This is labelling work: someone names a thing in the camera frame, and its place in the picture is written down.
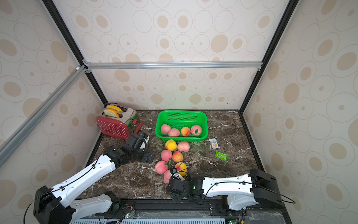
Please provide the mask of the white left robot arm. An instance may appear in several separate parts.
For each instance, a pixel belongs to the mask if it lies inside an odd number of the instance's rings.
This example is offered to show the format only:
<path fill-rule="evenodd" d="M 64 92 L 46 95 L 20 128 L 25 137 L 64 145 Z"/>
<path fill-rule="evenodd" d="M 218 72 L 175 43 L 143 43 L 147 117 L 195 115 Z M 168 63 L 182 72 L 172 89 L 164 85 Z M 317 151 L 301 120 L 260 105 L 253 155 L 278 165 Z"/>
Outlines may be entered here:
<path fill-rule="evenodd" d="M 78 200 L 77 197 L 96 181 L 121 166 L 133 162 L 152 163 L 154 152 L 148 150 L 147 134 L 130 134 L 126 142 L 105 149 L 89 166 L 69 179 L 37 190 L 33 215 L 40 224 L 69 224 L 89 215 L 116 215 L 120 199 L 112 192 Z"/>

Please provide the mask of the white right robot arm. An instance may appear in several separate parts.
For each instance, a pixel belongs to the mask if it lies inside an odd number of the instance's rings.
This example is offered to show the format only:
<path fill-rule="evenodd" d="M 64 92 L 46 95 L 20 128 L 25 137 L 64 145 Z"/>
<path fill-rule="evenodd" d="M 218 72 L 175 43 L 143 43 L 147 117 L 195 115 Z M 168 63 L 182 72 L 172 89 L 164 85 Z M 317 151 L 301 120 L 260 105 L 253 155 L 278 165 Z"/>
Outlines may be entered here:
<path fill-rule="evenodd" d="M 168 185 L 169 194 L 176 202 L 186 198 L 190 202 L 202 205 L 208 198 L 226 196 L 227 206 L 233 211 L 253 205 L 268 209 L 284 207 L 277 179 L 259 169 L 251 169 L 248 174 L 226 178 L 185 179 L 180 174 L 174 174 L 170 177 Z"/>

